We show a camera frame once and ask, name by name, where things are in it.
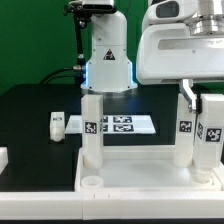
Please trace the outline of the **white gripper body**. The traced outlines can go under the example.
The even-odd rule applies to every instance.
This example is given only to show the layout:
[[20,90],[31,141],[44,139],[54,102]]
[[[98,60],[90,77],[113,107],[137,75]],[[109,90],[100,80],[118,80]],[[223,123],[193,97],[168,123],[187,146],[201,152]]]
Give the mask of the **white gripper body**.
[[224,36],[192,36],[184,23],[149,26],[139,42],[136,78],[143,85],[224,80]]

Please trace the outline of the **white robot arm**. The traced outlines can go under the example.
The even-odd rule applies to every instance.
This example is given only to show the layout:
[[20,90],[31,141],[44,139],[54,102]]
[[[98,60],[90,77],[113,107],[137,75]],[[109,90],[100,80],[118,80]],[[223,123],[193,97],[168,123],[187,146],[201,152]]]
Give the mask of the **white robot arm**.
[[135,63],[126,55],[126,18],[112,0],[81,0],[81,6],[93,24],[84,89],[178,83],[195,111],[190,82],[224,79],[224,0],[148,0]]

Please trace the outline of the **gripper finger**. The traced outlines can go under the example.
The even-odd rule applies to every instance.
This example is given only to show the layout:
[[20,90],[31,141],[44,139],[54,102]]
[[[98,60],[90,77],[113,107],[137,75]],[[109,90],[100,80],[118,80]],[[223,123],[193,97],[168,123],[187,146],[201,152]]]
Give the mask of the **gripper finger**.
[[193,80],[182,79],[179,84],[180,93],[184,96],[188,102],[188,109],[191,113],[195,113],[197,110],[197,97],[192,91]]

